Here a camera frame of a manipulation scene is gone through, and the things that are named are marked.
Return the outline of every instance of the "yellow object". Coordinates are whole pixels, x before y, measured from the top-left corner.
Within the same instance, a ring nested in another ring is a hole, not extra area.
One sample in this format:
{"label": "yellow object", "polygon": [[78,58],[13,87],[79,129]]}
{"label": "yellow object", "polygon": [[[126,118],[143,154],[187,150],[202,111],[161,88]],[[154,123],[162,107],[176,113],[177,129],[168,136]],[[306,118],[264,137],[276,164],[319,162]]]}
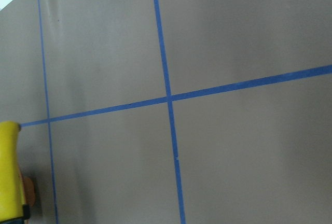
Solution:
{"label": "yellow object", "polygon": [[15,122],[0,123],[0,222],[24,215],[26,200],[16,154],[19,131]]}

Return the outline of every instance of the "gray square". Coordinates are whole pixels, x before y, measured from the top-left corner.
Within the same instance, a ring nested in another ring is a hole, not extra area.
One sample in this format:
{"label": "gray square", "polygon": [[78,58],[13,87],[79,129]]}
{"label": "gray square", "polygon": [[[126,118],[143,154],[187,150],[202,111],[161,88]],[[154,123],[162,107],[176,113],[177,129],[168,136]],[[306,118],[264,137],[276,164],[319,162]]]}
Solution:
{"label": "gray square", "polygon": [[153,0],[41,0],[51,116],[165,96]]}
{"label": "gray square", "polygon": [[52,123],[59,222],[179,223],[166,104]]}
{"label": "gray square", "polygon": [[332,0],[160,0],[173,94],[332,64]]}
{"label": "gray square", "polygon": [[331,79],[175,102],[187,223],[331,223]]}
{"label": "gray square", "polygon": [[36,204],[30,224],[55,223],[51,159],[46,124],[23,128],[18,141],[19,164],[24,176],[34,182]]}
{"label": "gray square", "polygon": [[45,119],[37,0],[13,0],[0,11],[0,121]]}

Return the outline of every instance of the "brown object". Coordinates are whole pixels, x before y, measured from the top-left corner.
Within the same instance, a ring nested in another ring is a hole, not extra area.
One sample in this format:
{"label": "brown object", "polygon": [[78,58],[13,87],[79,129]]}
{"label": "brown object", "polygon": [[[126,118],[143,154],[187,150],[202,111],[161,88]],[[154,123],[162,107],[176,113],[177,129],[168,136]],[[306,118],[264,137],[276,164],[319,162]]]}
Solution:
{"label": "brown object", "polygon": [[23,178],[23,184],[24,184],[26,202],[30,207],[32,207],[33,205],[35,205],[36,202],[35,187],[33,185],[32,180],[26,176],[24,176]]}

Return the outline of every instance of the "vertical blue line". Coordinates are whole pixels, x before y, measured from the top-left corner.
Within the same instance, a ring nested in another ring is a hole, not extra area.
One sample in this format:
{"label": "vertical blue line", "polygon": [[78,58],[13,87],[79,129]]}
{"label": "vertical blue line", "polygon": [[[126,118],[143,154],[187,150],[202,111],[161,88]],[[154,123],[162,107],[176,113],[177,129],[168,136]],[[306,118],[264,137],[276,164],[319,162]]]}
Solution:
{"label": "vertical blue line", "polygon": [[181,224],[185,224],[186,216],[185,216],[185,207],[184,207],[184,200],[183,200],[183,193],[182,193],[180,162],[178,159],[178,148],[177,148],[173,102],[172,102],[172,92],[171,92],[165,44],[164,44],[164,38],[163,38],[163,32],[162,32],[159,0],[154,0],[154,5],[155,5],[156,22],[157,22],[157,29],[158,29],[159,46],[160,46],[161,61],[162,61],[162,68],[163,68],[163,74],[164,74],[165,89],[166,89],[166,95],[167,95],[167,105],[168,105],[168,112],[169,112],[169,119],[170,119],[179,214],[180,214]]}
{"label": "vertical blue line", "polygon": [[56,223],[58,224],[59,219],[58,219],[57,191],[56,191],[56,178],[55,178],[55,174],[54,174],[53,146],[52,146],[51,123],[50,123],[50,108],[49,108],[49,102],[48,102],[48,88],[47,88],[47,77],[46,77],[46,62],[45,62],[45,51],[44,51],[42,11],[41,11],[41,7],[40,7],[40,0],[37,0],[37,1],[38,1],[38,14],[39,14],[40,44],[41,44],[41,52],[42,52],[41,56],[43,58],[43,76],[44,76],[44,89],[45,89],[46,111],[47,111],[48,139],[49,139],[50,156],[51,156],[51,173],[52,173],[54,212],[55,212],[55,216],[56,216]]}

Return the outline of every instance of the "floor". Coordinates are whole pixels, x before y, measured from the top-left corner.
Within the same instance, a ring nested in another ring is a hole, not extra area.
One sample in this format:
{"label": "floor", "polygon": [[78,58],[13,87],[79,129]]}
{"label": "floor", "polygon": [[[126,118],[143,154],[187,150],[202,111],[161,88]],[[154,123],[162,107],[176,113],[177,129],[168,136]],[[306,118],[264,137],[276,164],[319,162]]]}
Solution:
{"label": "floor", "polygon": [[332,223],[332,0],[14,0],[0,121],[31,224]]}

